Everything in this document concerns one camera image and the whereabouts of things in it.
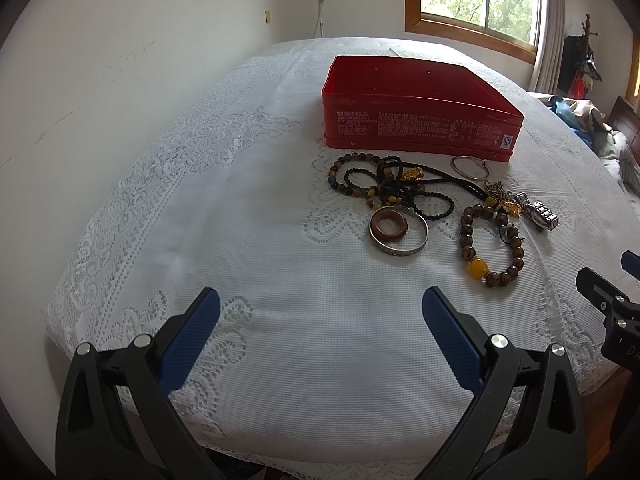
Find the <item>dark wooden headboard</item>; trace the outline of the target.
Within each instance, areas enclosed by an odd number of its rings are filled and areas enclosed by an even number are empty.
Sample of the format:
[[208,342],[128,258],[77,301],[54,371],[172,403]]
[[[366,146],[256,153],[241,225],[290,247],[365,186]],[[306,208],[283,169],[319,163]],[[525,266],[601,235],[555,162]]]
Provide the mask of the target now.
[[608,124],[614,130],[623,133],[634,160],[640,162],[640,118],[621,96],[617,97],[612,112],[608,115]]

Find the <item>pile of clothes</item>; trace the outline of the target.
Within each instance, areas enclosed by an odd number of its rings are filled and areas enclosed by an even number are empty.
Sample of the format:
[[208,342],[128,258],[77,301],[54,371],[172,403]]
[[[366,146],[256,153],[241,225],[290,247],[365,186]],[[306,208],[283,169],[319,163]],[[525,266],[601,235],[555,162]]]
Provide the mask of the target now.
[[603,162],[618,185],[639,196],[639,164],[626,136],[605,122],[590,100],[574,100],[542,94],[538,100],[558,116]]

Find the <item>coat rack with clothes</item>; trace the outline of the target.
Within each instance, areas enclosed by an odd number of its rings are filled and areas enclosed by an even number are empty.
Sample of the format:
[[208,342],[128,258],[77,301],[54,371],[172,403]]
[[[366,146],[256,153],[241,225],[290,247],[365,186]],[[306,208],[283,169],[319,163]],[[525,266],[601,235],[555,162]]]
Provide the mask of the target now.
[[595,81],[602,77],[597,70],[594,52],[590,46],[591,36],[598,36],[591,30],[590,15],[586,14],[582,22],[580,36],[567,36],[564,39],[559,81],[556,88],[570,99],[585,99]]

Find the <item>grey curtain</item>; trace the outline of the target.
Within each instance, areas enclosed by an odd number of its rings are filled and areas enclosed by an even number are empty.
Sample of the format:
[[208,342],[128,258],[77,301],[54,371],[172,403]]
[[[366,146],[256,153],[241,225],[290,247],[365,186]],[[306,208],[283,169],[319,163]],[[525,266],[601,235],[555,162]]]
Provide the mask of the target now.
[[552,94],[559,81],[565,26],[565,0],[540,0],[537,53],[528,90]]

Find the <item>white lace bedspread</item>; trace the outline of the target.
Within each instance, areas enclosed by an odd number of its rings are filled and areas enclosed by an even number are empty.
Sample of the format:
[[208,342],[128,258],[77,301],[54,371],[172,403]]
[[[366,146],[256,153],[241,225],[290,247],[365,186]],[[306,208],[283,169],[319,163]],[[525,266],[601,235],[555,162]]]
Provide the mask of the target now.
[[[321,89],[341,54],[461,65],[522,112],[492,175],[559,224],[520,224],[512,285],[469,277],[457,217],[397,258],[372,244],[364,200],[329,187]],[[598,156],[505,76],[441,44],[291,41],[237,67],[134,162],[82,234],[47,326],[65,353],[120,348],[213,287],[220,320],[171,398],[198,442],[302,479],[411,479],[471,400],[423,321],[424,290],[519,347],[562,344],[588,393],[614,366],[576,274],[590,266],[637,295],[620,256],[638,247],[638,214]]]

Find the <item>red tin box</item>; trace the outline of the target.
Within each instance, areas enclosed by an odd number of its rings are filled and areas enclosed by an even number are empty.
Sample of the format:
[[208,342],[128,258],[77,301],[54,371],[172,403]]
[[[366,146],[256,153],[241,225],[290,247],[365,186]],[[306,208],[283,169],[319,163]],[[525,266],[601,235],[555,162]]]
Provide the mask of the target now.
[[340,55],[321,92],[330,148],[470,155],[508,162],[523,114],[467,68]]

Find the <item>wooden framed window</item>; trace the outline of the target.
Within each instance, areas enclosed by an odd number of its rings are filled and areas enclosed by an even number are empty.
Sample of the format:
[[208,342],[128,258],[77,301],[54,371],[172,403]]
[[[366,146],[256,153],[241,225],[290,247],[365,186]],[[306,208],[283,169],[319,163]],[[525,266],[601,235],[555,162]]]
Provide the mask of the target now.
[[405,31],[534,64],[541,12],[542,0],[405,0]]

